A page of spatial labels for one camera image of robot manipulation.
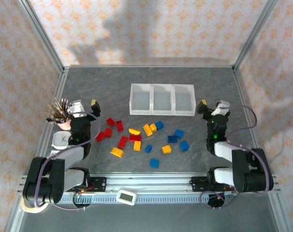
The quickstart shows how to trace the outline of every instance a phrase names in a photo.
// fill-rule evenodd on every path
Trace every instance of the small clock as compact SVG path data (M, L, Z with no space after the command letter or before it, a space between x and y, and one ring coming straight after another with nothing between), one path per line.
M55 149L63 150L68 147L68 140L71 136L71 133L68 131L58 131L53 135L52 146Z
M117 192L116 200L124 204L134 205L137 201L137 195L134 192L120 189Z

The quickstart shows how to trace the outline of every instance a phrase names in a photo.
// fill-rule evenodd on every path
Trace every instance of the plastic container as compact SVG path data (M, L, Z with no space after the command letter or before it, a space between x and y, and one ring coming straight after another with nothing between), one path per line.
M131 115L151 115L153 107L152 84L131 84L129 111Z
M193 85L131 84L131 115L194 116Z
M64 131L69 131L71 129L71 119L64 123L57 123L57 125Z
M173 115L175 97L173 85L153 84L152 115Z
M194 85L174 85L176 116L195 116Z

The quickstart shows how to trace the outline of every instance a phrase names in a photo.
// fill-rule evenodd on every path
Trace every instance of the tape roll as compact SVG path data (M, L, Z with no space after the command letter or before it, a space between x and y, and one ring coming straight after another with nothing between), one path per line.
M42 206L40 206L38 208L36 208L36 207L28 207L28 206L25 205L24 198L21 197L20 206L27 213L37 214L37 213L42 212L48 206L48 203L44 203Z

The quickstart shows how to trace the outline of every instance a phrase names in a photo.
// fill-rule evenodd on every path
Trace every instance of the cable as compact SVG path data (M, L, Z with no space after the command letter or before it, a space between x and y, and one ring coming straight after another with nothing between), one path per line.
M87 113L87 112L75 112L74 114L87 114L87 115L92 116L94 119L97 119L97 117L96 117L95 115L93 115L93 114L91 114L91 113ZM63 150L61 150L61 151L59 151L58 153L56 153L56 154L54 154L54 155L48 157L48 158L45 160L45 162L43 163L43 165L41 166L41 169L40 169L40 171L39 171L38 180L37 180L37 184L36 184L35 195L34 195L34 204L35 204L35 207L40 207L40 205L38 204L38 195L39 195L39 189L40 189L40 184L41 184L41 180L42 180L42 174L43 174L43 171L44 171L44 169L45 169L47 163L48 163L50 160L52 160L52 159L56 158L57 156L59 156L60 154L64 153L65 151L68 151L68 150L73 149L73 148L81 147L81 146L83 146L83 145L85 145L85 144L87 144L87 143L90 143L91 141L93 141L93 140L96 139L96 137L99 135L99 133L100 133L100 123L99 123L98 132L97 132L96 136L94 136L94 137L91 138L90 140L88 140L88 141L86 141L86 142L83 142L83 143L81 143L81 144L67 147L67 148L65 148L65 149L63 149ZM53 205L55 205L55 206L58 207L58 208L62 208L62 209L66 209L66 210L80 210L80 209L84 209L84 207L83 207L83 208L76 208L76 209L69 209L69 208L61 207L61 206L56 205L56 204L54 204L54 203L53 203Z
M246 106L246 105L237 105L237 106L234 106L233 108L237 108L237 107L247 108L247 109L249 109L249 110L252 112L253 117L254 117L254 125L252 125L252 126L250 126L250 127L244 127L244 128L239 128L239 129L233 130L232 132L230 132L230 133L227 135L227 143L230 144L230 145L232 145L232 146L236 146L236 147L239 147L239 148L241 148L241 149L245 149L245 150L251 152L253 155L256 156L256 158L257 158L257 159L259 160L259 162L261 163L261 165L262 165L262 167L263 167L263 171L264 171L264 173L265 173L266 185L265 185L265 190L264 190L263 193L266 193L266 192L269 190L270 181L269 181L269 174L268 174L268 171L267 171L267 167L266 167L265 162L264 162L264 161L262 160L262 158L258 155L258 153L256 153L254 150L249 149L249 148L247 148L247 147L244 147L244 146L242 146L241 144L239 144L239 145L234 144L234 143L232 143L232 142L230 142L230 141L228 140L228 138L229 138L233 133L238 132L238 131L240 131L240 130L241 130L241 131L242 131L242 130L250 130L250 129L254 128L254 127L257 125L257 121L258 121L258 120L257 120L257 115L256 115L256 113L253 111L253 109L251 109L250 107L248 107L248 106ZM205 206L205 205L202 203L202 195L203 195L204 193L212 193L212 194L215 194L216 196L220 197L220 198L223 200L223 198L222 198L218 193L216 193L216 192L214 192L214 191L204 191L204 192L202 192L202 193L199 195L200 204L201 204L203 207L207 208L207 209L215 209L215 207L207 207L207 206ZM224 206L222 206L222 207L218 207L218 209L228 207L232 202L235 201L235 199L239 196L239 194L240 194L240 193L238 192L237 195L232 199L231 202L229 202L227 205L224 205Z

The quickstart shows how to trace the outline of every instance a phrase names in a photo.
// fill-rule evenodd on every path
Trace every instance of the small display device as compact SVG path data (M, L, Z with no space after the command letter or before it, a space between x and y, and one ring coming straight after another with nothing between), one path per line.
M124 204L134 205L137 200L137 195L133 192L121 189L117 193L116 200Z

